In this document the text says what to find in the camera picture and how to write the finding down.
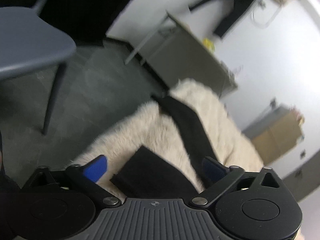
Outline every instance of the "gray chair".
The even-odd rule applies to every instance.
[[[46,1],[37,0],[32,8],[0,8],[0,80],[58,64],[44,118],[44,135],[47,134],[66,71],[66,60],[76,51],[76,44],[71,37],[39,18]]]

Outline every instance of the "chair seat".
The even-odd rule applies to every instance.
[[[25,7],[0,8],[0,80],[67,60],[73,39]]]

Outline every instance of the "beige fur rug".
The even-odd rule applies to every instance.
[[[211,89],[187,79],[172,89],[170,95],[197,112],[221,163],[225,166],[238,165],[246,171],[260,171],[263,163],[258,153],[228,117],[223,104]],[[198,192],[204,190],[190,164],[177,127],[170,117],[159,113],[155,101],[140,106],[135,114],[99,136],[73,163],[85,164],[98,155],[105,155],[108,159],[108,171],[98,181],[98,185],[123,201],[124,194],[109,180],[119,172],[141,145],[145,145],[179,169]]]

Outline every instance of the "white wall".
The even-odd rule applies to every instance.
[[[320,239],[320,188],[316,189],[299,206],[302,210],[301,232],[305,240]]]
[[[232,9],[232,0],[215,0],[190,14],[187,5],[194,1],[198,0],[132,0],[107,35],[136,46],[167,9],[189,24],[199,38],[210,37],[211,30]],[[267,22],[277,8],[271,0],[266,2],[265,11],[255,9],[255,20],[261,23]],[[315,6],[307,0],[292,0],[265,29],[256,27],[248,13],[223,42],[216,43],[216,56],[231,70],[243,66],[236,78],[239,89],[223,99],[240,129],[249,125],[273,97],[296,105],[306,118],[305,141],[271,165],[282,178],[320,149],[320,32],[308,14],[312,11],[316,19],[320,2],[312,2]],[[301,3],[309,5],[307,10]],[[157,44],[155,40],[142,51],[145,57]],[[303,150],[307,155],[300,160]]]

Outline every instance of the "yellow object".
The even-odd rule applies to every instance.
[[[203,45],[208,49],[210,50],[211,52],[214,52],[215,51],[215,47],[214,47],[214,44],[212,41],[210,41],[208,38],[204,38],[202,40],[202,43]]]

